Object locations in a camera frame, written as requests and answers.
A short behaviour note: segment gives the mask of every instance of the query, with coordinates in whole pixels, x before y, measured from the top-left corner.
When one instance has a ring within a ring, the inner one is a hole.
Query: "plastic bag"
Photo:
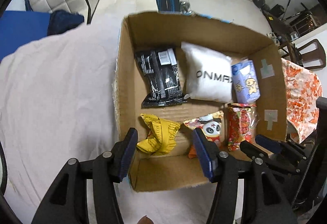
[[[143,107],[168,106],[186,102],[179,84],[174,48],[142,50],[135,53],[139,68],[150,83]]]
[[[157,156],[166,155],[173,150],[180,124],[151,114],[141,114],[141,117],[150,132],[147,139],[137,143],[137,148],[144,153]]]
[[[258,123],[256,106],[251,104],[230,104],[228,107],[229,139],[228,150],[235,151],[240,148],[244,140],[251,142],[254,136],[253,129]]]
[[[232,58],[215,50],[182,42],[188,75],[185,98],[232,101]]]
[[[186,120],[184,121],[184,125],[191,130],[194,130],[195,128],[201,128],[208,141],[215,142],[217,146],[220,146],[221,141],[224,139],[220,138],[221,134],[223,133],[223,119],[224,112],[220,110],[205,116],[201,116],[199,118]],[[194,145],[192,145],[188,153],[188,157],[192,159],[196,156],[197,152]]]

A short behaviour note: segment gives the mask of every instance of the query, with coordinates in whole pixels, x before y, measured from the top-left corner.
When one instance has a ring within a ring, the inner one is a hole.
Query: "black snack package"
[[[168,106],[186,102],[179,84],[174,48],[142,50],[135,53],[139,68],[150,83],[143,107]]]

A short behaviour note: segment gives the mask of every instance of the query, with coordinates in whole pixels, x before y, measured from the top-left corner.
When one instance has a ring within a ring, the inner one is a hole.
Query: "barcode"
[[[168,51],[165,50],[164,52],[158,52],[158,57],[161,65],[170,64]]]

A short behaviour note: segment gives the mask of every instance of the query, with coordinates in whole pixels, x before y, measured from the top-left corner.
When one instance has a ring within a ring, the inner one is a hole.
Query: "cartoon panda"
[[[203,122],[202,131],[207,137],[208,141],[215,142],[216,145],[220,144],[220,131],[221,131],[221,119],[214,118],[210,121]]]

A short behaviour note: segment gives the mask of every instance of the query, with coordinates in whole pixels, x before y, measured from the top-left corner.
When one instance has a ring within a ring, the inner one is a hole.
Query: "white package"
[[[232,58],[218,51],[182,42],[188,64],[185,98],[232,101]]]

